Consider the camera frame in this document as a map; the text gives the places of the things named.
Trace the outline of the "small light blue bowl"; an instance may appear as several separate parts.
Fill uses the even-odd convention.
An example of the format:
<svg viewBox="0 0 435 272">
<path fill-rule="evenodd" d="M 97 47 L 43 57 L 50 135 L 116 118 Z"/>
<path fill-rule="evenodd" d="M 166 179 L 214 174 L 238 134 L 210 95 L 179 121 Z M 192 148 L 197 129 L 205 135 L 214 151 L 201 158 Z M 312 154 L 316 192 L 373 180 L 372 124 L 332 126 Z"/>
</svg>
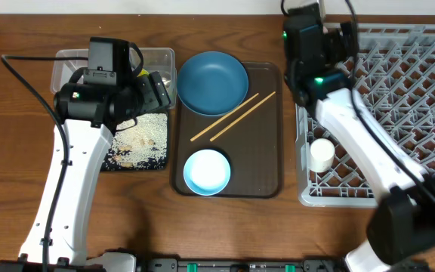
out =
<svg viewBox="0 0 435 272">
<path fill-rule="evenodd" d="M 184 163 L 183 178 L 186 186 L 195 194 L 216 195 L 230 181 L 230 162 L 217 150 L 198 150 Z"/>
</svg>

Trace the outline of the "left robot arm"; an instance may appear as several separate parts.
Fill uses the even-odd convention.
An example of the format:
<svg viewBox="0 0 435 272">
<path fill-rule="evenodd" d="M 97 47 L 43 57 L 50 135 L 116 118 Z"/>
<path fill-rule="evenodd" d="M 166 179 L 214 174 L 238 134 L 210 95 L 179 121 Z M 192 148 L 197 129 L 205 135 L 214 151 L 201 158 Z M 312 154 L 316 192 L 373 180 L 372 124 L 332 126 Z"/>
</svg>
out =
<svg viewBox="0 0 435 272">
<path fill-rule="evenodd" d="M 54 149 L 39 210 L 16 261 L 0 271 L 110 271 L 87 259 L 88 219 L 103 160 L 118 125 L 171 100 L 158 72 L 76 70 L 54 95 Z"/>
</svg>

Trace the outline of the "yellow green snack wrapper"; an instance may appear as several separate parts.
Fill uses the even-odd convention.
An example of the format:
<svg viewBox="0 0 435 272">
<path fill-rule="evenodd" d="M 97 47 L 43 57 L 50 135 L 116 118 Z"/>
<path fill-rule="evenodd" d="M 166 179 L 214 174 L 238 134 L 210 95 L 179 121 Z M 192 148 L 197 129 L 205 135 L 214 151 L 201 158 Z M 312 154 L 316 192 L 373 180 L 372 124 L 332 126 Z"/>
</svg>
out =
<svg viewBox="0 0 435 272">
<path fill-rule="evenodd" d="M 148 76 L 150 73 L 147 71 L 147 70 L 145 70 L 145 69 L 142 69 L 141 71 L 140 71 L 140 73 L 138 74 L 138 77 L 140 77 L 140 76 Z"/>
</svg>

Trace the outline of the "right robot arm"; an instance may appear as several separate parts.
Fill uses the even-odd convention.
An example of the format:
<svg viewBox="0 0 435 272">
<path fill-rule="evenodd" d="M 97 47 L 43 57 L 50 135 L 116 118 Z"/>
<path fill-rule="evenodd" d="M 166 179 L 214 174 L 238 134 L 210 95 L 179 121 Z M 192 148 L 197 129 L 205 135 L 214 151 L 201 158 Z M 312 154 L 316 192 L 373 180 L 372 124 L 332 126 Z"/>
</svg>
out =
<svg viewBox="0 0 435 272">
<path fill-rule="evenodd" d="M 354 75 L 336 63 L 358 53 L 355 21 L 325 32 L 319 16 L 283 24 L 285 83 L 295 103 L 329 131 L 356 163 L 378 203 L 367 239 L 349 252 L 349 271 L 390 271 L 435 246 L 435 175 L 402 151 L 363 104 Z"/>
</svg>

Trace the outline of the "white cup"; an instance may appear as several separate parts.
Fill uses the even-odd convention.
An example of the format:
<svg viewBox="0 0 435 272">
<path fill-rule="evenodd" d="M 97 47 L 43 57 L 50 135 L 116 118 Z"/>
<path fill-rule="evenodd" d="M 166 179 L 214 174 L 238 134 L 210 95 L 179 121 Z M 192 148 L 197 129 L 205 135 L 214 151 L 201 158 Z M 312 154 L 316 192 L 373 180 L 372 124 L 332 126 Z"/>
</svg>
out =
<svg viewBox="0 0 435 272">
<path fill-rule="evenodd" d="M 315 173 L 327 171 L 335 158 L 335 145 L 325 138 L 316 139 L 310 145 L 310 170 Z"/>
</svg>

